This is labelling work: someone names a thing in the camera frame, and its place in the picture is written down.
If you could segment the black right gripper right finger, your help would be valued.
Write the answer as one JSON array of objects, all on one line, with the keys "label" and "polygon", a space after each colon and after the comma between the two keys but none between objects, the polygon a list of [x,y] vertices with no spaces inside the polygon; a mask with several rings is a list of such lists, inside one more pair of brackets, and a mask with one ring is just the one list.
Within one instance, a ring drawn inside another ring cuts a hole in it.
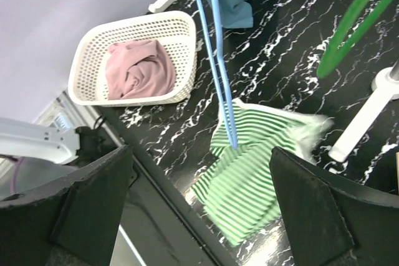
[{"label": "black right gripper right finger", "polygon": [[279,147],[269,167],[296,265],[398,265],[398,196]]}]

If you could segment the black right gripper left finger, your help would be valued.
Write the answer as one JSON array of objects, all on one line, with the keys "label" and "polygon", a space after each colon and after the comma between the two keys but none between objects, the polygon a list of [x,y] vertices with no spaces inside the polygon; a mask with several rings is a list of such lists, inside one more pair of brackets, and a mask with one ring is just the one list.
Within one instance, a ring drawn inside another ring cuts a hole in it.
[{"label": "black right gripper left finger", "polygon": [[108,265],[132,165],[130,147],[121,146],[1,200],[1,265],[45,265],[55,248],[87,265]]}]

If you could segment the green striped tank top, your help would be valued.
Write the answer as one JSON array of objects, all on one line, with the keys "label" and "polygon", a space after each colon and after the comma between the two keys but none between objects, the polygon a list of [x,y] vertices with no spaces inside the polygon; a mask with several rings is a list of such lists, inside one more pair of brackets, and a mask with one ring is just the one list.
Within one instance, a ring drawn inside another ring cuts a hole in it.
[{"label": "green striped tank top", "polygon": [[238,147],[232,148],[222,120],[209,150],[217,160],[192,190],[208,217],[235,247],[281,214],[269,163],[280,147],[313,162],[312,151],[333,121],[233,100]]}]

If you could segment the pink tank top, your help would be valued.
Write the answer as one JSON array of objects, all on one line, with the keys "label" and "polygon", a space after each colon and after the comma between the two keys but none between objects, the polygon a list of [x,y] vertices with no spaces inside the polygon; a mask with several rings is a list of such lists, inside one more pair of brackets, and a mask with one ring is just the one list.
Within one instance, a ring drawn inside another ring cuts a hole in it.
[{"label": "pink tank top", "polygon": [[173,90],[176,71],[157,40],[129,40],[108,47],[105,66],[109,100],[157,97]]}]

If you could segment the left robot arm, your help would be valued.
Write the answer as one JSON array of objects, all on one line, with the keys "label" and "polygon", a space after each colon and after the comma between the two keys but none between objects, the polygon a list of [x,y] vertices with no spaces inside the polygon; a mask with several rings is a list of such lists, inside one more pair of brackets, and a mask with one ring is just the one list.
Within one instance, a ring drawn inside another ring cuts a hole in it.
[{"label": "left robot arm", "polygon": [[103,138],[87,126],[58,129],[1,118],[1,155],[67,164],[103,156]]}]

